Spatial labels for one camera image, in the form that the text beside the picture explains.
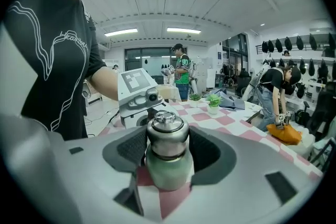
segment white pot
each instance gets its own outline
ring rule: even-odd
[[[216,115],[218,113],[219,106],[208,106],[208,112],[212,115]]]
[[[190,106],[191,106],[192,108],[197,108],[198,103],[199,103],[198,101],[190,100]]]

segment black shirt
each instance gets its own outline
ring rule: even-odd
[[[282,79],[282,73],[276,69],[269,69],[261,78],[261,83],[264,83],[262,86],[273,92],[273,88],[276,87],[285,89],[286,83]]]
[[[82,138],[83,80],[105,64],[81,0],[15,0],[5,27],[38,75],[22,115],[65,140]]]

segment fluorescent light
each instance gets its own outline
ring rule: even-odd
[[[116,36],[116,35],[121,35],[121,34],[137,33],[137,32],[138,32],[138,30],[135,28],[135,29],[121,30],[121,31],[107,33],[107,34],[105,34],[105,36],[111,37],[111,36]]]
[[[182,29],[182,28],[167,28],[167,32],[182,32],[182,33],[199,34],[201,31],[191,30],[191,29]]]

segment orange bag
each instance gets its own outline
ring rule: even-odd
[[[283,129],[277,129],[275,124],[269,124],[266,128],[271,135],[288,145],[297,145],[301,141],[302,133],[295,130],[290,124],[285,125]]]

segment metal canister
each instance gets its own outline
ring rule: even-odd
[[[146,166],[158,188],[176,190],[186,183],[192,168],[188,132],[188,123],[168,111],[158,112],[147,124],[151,144],[146,152]]]

